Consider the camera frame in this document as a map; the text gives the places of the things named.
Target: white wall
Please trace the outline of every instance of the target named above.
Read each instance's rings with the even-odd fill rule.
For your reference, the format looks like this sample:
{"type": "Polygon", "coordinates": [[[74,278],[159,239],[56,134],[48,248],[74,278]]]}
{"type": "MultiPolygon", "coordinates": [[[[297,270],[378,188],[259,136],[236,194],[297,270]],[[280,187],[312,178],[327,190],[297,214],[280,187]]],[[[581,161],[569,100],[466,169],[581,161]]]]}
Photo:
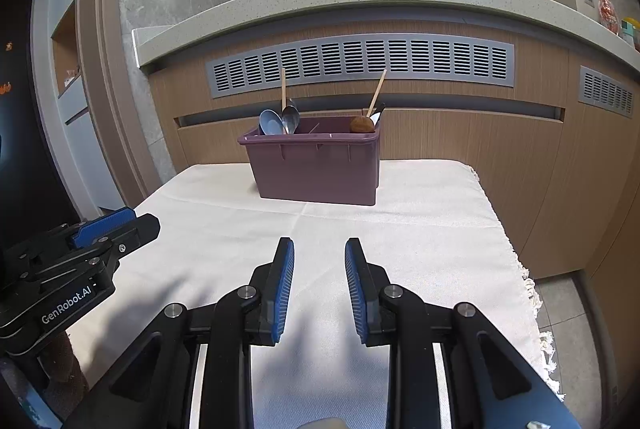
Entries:
{"type": "Polygon", "coordinates": [[[33,0],[31,10],[31,64],[38,110],[47,144],[58,173],[78,214],[84,219],[100,216],[78,170],[58,110],[58,86],[50,36],[73,0],[33,0]]]}

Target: tiled floor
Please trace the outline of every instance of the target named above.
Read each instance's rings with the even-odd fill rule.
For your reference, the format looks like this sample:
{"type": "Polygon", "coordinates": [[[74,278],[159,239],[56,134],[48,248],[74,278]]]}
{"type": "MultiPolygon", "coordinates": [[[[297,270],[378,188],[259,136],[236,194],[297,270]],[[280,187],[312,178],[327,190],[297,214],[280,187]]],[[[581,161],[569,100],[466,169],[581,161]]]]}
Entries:
{"type": "Polygon", "coordinates": [[[598,429],[602,407],[598,356],[574,280],[571,274],[541,279],[536,290],[543,303],[538,326],[554,336],[558,367],[552,378],[560,382],[564,404],[582,429],[598,429]]]}

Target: kitchen counter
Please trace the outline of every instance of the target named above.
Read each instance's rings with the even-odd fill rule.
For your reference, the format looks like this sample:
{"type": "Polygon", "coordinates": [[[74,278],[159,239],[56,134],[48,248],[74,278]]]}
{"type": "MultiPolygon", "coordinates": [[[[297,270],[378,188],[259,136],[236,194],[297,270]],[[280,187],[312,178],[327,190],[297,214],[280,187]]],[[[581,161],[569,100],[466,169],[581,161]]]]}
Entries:
{"type": "Polygon", "coordinates": [[[134,30],[136,58],[144,66],[193,44],[263,22],[320,10],[382,5],[465,9],[532,23],[596,46],[640,73],[640,54],[624,40],[553,0],[232,0],[174,26],[134,30]]]}

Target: black door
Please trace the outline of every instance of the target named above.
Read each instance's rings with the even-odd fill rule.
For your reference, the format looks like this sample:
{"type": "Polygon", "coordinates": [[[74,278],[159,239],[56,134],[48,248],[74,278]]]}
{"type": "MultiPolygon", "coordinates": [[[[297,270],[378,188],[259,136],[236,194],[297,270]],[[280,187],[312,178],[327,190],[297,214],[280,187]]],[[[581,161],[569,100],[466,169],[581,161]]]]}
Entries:
{"type": "Polygon", "coordinates": [[[0,247],[76,223],[47,146],[31,72],[32,0],[0,0],[0,247]]]}

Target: purple plastic bin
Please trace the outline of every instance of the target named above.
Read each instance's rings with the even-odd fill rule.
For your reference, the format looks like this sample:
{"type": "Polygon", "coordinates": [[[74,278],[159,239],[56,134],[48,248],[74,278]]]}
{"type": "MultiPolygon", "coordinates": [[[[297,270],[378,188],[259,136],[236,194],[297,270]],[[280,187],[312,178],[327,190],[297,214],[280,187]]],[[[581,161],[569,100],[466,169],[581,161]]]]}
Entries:
{"type": "Polygon", "coordinates": [[[380,174],[380,123],[374,133],[350,133],[352,116],[300,119],[295,134],[238,138],[246,147],[263,198],[375,205],[380,174]]]}

